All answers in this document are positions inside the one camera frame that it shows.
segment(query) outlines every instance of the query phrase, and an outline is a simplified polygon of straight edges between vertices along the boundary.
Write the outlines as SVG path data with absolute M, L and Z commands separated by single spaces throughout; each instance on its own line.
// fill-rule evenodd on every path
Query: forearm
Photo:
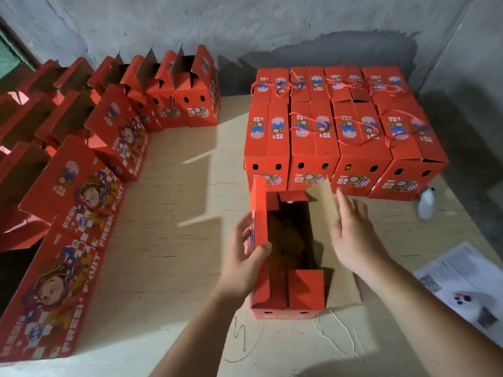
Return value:
M 239 305 L 213 294 L 187 324 L 150 377 L 216 376 L 230 323 Z
M 503 350 L 404 268 L 381 262 L 364 280 L 391 311 L 431 376 L 490 377 L 503 373 Z

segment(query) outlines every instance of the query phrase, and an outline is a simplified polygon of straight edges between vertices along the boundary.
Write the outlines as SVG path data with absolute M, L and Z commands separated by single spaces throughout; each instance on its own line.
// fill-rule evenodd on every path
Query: cartoon face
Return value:
M 37 297 L 45 306 L 56 303 L 64 292 L 64 280 L 60 275 L 55 275 L 42 284 L 37 291 Z
M 126 139 L 128 144 L 133 144 L 134 143 L 134 133 L 133 130 L 130 128 L 124 128 L 124 139 Z
M 82 197 L 87 206 L 95 208 L 100 202 L 100 191 L 97 188 L 89 188 Z

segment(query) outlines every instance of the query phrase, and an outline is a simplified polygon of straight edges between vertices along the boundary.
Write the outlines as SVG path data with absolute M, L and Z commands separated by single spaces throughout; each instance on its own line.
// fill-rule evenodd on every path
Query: table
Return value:
M 4 365 L 1 375 L 148 375 L 208 299 L 232 228 L 248 210 L 243 146 L 250 103 L 249 95 L 225 97 L 219 126 L 151 136 L 141 180 L 128 185 L 76 355 Z M 366 201 L 393 258 L 414 271 L 468 240 L 502 265 L 443 179 L 432 186 L 439 209 L 429 222 L 418 220 L 413 202 Z M 426 376 L 386 308 L 367 286 L 362 290 L 364 306 L 319 318 L 340 351 L 313 320 L 257 321 L 241 308 L 219 375 Z

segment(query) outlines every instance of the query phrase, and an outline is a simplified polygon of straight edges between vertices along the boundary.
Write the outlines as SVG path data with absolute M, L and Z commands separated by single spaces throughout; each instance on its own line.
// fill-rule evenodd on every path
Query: hand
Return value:
M 251 213 L 244 215 L 236 224 L 215 289 L 218 298 L 226 303 L 236 304 L 236 309 L 242 306 L 244 299 L 253 290 L 260 267 L 272 250 L 270 242 L 255 247 L 252 253 L 249 252 L 248 245 L 245 249 L 244 243 L 252 233 L 248 228 L 251 224 Z
M 337 199 L 341 221 L 332 225 L 332 245 L 341 263 L 365 280 L 377 267 L 393 264 L 369 220 L 367 204 L 354 199 L 349 201 L 339 188 Z

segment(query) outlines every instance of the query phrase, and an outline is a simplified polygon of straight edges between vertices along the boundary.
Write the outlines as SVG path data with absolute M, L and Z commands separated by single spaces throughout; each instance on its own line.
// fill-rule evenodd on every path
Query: qr code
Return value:
M 442 287 L 440 287 L 439 284 L 433 280 L 430 274 L 426 274 L 424 277 L 420 278 L 419 281 L 431 293 L 436 293 L 442 289 Z

